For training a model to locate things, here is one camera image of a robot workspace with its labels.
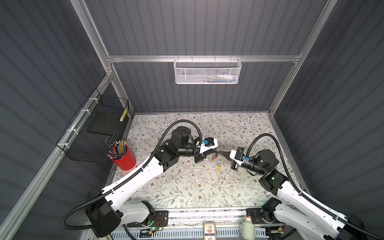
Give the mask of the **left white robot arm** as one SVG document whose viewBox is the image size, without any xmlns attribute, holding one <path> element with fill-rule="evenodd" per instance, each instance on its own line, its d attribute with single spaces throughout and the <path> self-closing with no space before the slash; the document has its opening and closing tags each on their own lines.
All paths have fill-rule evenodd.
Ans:
<svg viewBox="0 0 384 240">
<path fill-rule="evenodd" d="M 125 202 L 147 182 L 175 165 L 181 156 L 194 157 L 198 163 L 212 154 L 217 147 L 217 139 L 212 137 L 193 139 L 189 128 L 179 126 L 172 131 L 171 138 L 161 143 L 154 151 L 152 158 L 147 158 L 125 177 L 102 190 L 89 191 L 88 199 L 111 191 L 111 194 L 87 206 L 85 210 L 96 237 L 105 237 L 117 227 L 127 224 L 151 226 L 156 211 L 149 202 L 141 201 L 130 205 L 125 205 Z"/>
</svg>

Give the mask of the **small card box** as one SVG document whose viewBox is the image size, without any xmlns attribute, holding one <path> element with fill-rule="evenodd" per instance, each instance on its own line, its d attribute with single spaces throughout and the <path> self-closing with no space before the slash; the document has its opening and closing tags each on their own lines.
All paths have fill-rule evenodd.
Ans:
<svg viewBox="0 0 384 240">
<path fill-rule="evenodd" d="M 216 223 L 204 222 L 203 234 L 204 234 L 204 240 L 217 240 Z"/>
</svg>

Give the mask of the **red pencil cup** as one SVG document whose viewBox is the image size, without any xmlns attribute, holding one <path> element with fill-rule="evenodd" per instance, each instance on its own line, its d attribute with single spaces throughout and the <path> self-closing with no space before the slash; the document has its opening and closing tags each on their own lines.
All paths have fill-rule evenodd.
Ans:
<svg viewBox="0 0 384 240">
<path fill-rule="evenodd" d="M 132 170 L 137 163 L 133 153 L 125 141 L 115 142 L 108 150 L 107 157 L 111 159 L 122 171 Z"/>
</svg>

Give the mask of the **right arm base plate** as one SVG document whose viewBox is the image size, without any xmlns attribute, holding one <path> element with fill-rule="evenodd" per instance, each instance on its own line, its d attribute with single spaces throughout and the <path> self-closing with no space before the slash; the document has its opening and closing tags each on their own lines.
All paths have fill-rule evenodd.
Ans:
<svg viewBox="0 0 384 240">
<path fill-rule="evenodd" d="M 284 223 L 278 221 L 274 213 L 270 210 L 264 210 L 262 208 L 247 208 L 246 215 L 251 218 L 253 224 L 285 225 Z"/>
</svg>

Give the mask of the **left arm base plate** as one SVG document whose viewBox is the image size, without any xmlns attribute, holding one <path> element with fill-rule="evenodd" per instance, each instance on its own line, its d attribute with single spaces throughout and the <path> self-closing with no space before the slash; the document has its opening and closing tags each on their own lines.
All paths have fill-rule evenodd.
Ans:
<svg viewBox="0 0 384 240">
<path fill-rule="evenodd" d="M 142 223 L 128 224 L 130 227 L 167 227 L 169 220 L 169 211 L 155 211 L 151 213 Z"/>
</svg>

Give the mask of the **white mesh wall basket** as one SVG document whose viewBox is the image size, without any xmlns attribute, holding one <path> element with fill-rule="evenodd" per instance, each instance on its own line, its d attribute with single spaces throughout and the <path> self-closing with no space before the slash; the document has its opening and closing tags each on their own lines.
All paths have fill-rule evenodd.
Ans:
<svg viewBox="0 0 384 240">
<path fill-rule="evenodd" d="M 173 67 L 179 85 L 235 85 L 242 62 L 234 58 L 176 58 Z"/>
</svg>

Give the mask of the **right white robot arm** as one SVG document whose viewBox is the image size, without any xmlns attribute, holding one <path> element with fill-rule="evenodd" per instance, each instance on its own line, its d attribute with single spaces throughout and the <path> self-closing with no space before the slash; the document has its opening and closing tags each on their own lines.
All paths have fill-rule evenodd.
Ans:
<svg viewBox="0 0 384 240">
<path fill-rule="evenodd" d="M 288 224 L 316 240 L 367 239 L 358 230 L 364 228 L 360 219 L 338 213 L 294 186 L 276 169 L 279 161 L 272 151 L 261 150 L 253 157 L 246 157 L 243 148 L 219 153 L 232 162 L 233 170 L 244 168 L 252 175 L 261 175 L 259 183 L 273 194 L 261 210 L 266 223 Z"/>
</svg>

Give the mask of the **yellow marker in basket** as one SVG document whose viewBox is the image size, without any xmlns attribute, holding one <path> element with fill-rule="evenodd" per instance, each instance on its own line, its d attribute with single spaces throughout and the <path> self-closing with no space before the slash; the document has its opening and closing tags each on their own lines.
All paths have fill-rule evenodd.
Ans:
<svg viewBox="0 0 384 240">
<path fill-rule="evenodd" d="M 122 113 L 122 115 L 121 115 L 121 117 L 120 117 L 120 122 L 124 121 L 124 119 L 125 119 L 125 117 L 127 115 L 127 112 L 128 112 L 128 108 L 125 108 L 123 113 Z"/>
</svg>

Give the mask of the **pale green bottle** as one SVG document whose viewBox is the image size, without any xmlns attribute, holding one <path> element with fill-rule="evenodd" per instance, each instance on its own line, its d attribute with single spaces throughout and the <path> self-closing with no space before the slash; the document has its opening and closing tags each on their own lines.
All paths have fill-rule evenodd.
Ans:
<svg viewBox="0 0 384 240">
<path fill-rule="evenodd" d="M 246 216 L 240 224 L 240 238 L 243 240 L 255 239 L 255 225 L 250 216 Z"/>
</svg>

